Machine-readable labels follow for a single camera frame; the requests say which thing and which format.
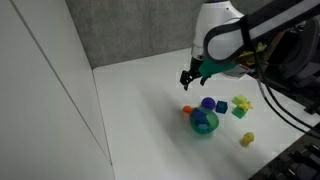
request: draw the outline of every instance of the gray wall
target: gray wall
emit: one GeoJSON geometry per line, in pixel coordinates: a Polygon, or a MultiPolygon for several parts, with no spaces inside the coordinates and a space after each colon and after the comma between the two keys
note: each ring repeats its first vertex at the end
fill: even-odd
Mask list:
{"type": "MultiPolygon", "coordinates": [[[[66,0],[91,67],[192,45],[206,0],[66,0]]],[[[242,13],[270,0],[231,0],[242,13]]]]}

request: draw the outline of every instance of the black cable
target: black cable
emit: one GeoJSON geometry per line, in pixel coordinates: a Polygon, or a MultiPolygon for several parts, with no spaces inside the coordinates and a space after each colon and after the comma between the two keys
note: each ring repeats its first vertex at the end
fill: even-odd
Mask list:
{"type": "Polygon", "coordinates": [[[267,97],[264,95],[264,91],[263,91],[263,89],[262,89],[262,85],[261,85],[261,82],[260,82],[259,80],[258,80],[258,84],[259,84],[260,91],[261,91],[261,93],[263,94],[263,99],[266,101],[266,103],[268,104],[268,106],[269,106],[284,122],[286,122],[287,124],[289,124],[289,125],[292,126],[293,128],[295,128],[295,129],[297,129],[297,130],[299,130],[299,131],[301,131],[301,132],[303,132],[303,133],[305,133],[305,134],[307,134],[307,135],[309,135],[309,136],[311,136],[311,137],[314,137],[314,138],[320,140],[320,137],[319,137],[319,136],[313,135],[312,133],[310,133],[310,132],[308,132],[308,131],[305,131],[305,130],[299,128],[298,126],[296,126],[296,125],[294,125],[293,123],[291,123],[290,121],[288,121],[285,117],[283,117],[283,116],[279,113],[279,111],[277,111],[277,110],[272,106],[272,104],[270,103],[270,101],[269,101],[269,100],[267,99],[267,97]]]}
{"type": "Polygon", "coordinates": [[[293,118],[295,121],[299,122],[300,124],[302,124],[302,125],[310,128],[310,129],[314,130],[315,132],[317,132],[318,134],[320,134],[320,131],[319,131],[318,129],[310,126],[309,124],[307,124],[307,123],[303,122],[302,120],[300,120],[299,118],[295,117],[293,114],[291,114],[288,110],[286,110],[286,109],[279,103],[279,101],[278,101],[277,98],[274,96],[274,94],[273,94],[273,92],[272,92],[272,90],[271,90],[271,88],[270,88],[270,86],[269,86],[269,82],[267,81],[267,78],[265,77],[264,72],[263,72],[262,69],[261,69],[261,65],[260,65],[259,57],[258,57],[257,53],[254,52],[253,55],[254,55],[254,58],[255,58],[255,60],[256,60],[257,67],[258,67],[258,69],[259,69],[259,71],[260,71],[260,74],[261,74],[261,76],[262,76],[262,80],[265,82],[267,91],[269,92],[271,98],[272,98],[273,101],[277,104],[277,106],[278,106],[282,111],[284,111],[286,114],[288,114],[291,118],[293,118]]]}
{"type": "MultiPolygon", "coordinates": [[[[305,122],[301,121],[300,119],[296,118],[294,115],[292,115],[290,112],[288,112],[283,106],[281,106],[281,104],[280,104],[280,103],[278,102],[278,100],[275,98],[274,94],[272,93],[272,91],[271,91],[271,89],[270,89],[270,87],[269,87],[269,83],[268,83],[268,81],[266,80],[265,74],[263,73],[263,71],[262,71],[262,69],[261,69],[261,65],[260,65],[260,62],[259,62],[259,57],[258,57],[258,55],[257,55],[257,52],[254,51],[254,54],[253,54],[253,55],[254,55],[254,59],[255,59],[255,61],[256,61],[256,65],[257,65],[257,67],[258,67],[258,68],[257,68],[257,69],[258,69],[258,75],[259,75],[259,77],[260,77],[260,75],[262,76],[262,80],[265,81],[265,86],[266,86],[266,88],[267,88],[270,96],[272,97],[272,99],[274,100],[274,102],[278,105],[278,107],[279,107],[281,110],[283,110],[286,114],[288,114],[290,117],[292,117],[294,120],[296,120],[297,122],[299,122],[300,124],[308,127],[308,128],[311,129],[311,130],[314,130],[315,132],[317,132],[318,134],[320,134],[320,131],[319,131],[318,129],[316,129],[316,128],[310,126],[309,124],[306,124],[305,122]]],[[[271,103],[269,102],[269,100],[266,98],[266,96],[265,96],[265,94],[264,94],[264,92],[263,92],[262,87],[260,87],[260,90],[261,90],[261,93],[262,93],[263,96],[264,96],[264,99],[265,99],[266,103],[269,105],[269,107],[270,107],[281,119],[283,119],[286,123],[288,123],[289,125],[291,125],[291,126],[294,127],[295,129],[297,129],[297,130],[299,130],[299,131],[301,131],[301,132],[303,132],[303,133],[308,134],[309,136],[312,136],[312,137],[317,138],[317,139],[320,140],[320,137],[315,136],[315,135],[313,135],[313,134],[311,134],[311,133],[309,133],[309,132],[306,132],[306,131],[302,130],[301,128],[295,126],[295,125],[292,124],[290,121],[288,121],[287,119],[285,119],[285,118],[271,105],[271,103]]]]}

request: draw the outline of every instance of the blue cube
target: blue cube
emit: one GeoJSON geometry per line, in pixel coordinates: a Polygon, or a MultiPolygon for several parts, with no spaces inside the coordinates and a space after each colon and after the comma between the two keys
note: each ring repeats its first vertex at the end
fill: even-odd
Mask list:
{"type": "Polygon", "coordinates": [[[216,106],[216,112],[225,114],[228,110],[228,103],[224,101],[218,101],[216,106]]]}
{"type": "Polygon", "coordinates": [[[193,113],[192,115],[197,123],[206,124],[208,122],[207,115],[205,113],[203,113],[202,111],[200,111],[198,108],[195,108],[192,113],[193,113]]]}

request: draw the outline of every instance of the white surface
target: white surface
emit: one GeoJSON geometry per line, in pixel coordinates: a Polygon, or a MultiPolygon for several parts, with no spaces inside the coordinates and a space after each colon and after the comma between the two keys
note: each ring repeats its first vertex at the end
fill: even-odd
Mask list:
{"type": "MultiPolygon", "coordinates": [[[[189,54],[186,49],[94,70],[116,179],[248,179],[302,135],[271,112],[250,77],[215,75],[205,87],[196,80],[185,92],[179,79],[189,67],[189,54]],[[231,114],[237,94],[254,106],[241,120],[231,114]],[[197,106],[207,96],[227,101],[229,109],[218,114],[218,129],[202,136],[181,108],[197,106]],[[239,144],[246,132],[255,134],[249,148],[239,144]]],[[[276,96],[305,122],[319,121],[301,105],[276,96]]]]}
{"type": "Polygon", "coordinates": [[[0,179],[112,180],[113,171],[8,0],[0,1],[0,179]]]}
{"type": "Polygon", "coordinates": [[[107,155],[92,70],[64,0],[14,0],[107,155]]]}

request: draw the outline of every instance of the yellow toy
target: yellow toy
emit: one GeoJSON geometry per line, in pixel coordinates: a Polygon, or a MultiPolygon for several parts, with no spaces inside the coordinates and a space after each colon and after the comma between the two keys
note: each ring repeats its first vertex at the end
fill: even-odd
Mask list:
{"type": "Polygon", "coordinates": [[[244,112],[247,112],[249,109],[253,109],[250,103],[250,101],[242,101],[241,104],[238,105],[238,108],[242,109],[244,112]]]}
{"type": "Polygon", "coordinates": [[[247,101],[247,98],[242,95],[237,95],[232,100],[233,104],[235,104],[236,106],[238,106],[239,104],[241,104],[244,101],[247,101]]]}
{"type": "Polygon", "coordinates": [[[252,141],[254,141],[254,134],[251,132],[246,133],[243,136],[243,139],[241,140],[240,144],[243,147],[248,146],[252,141]]]}

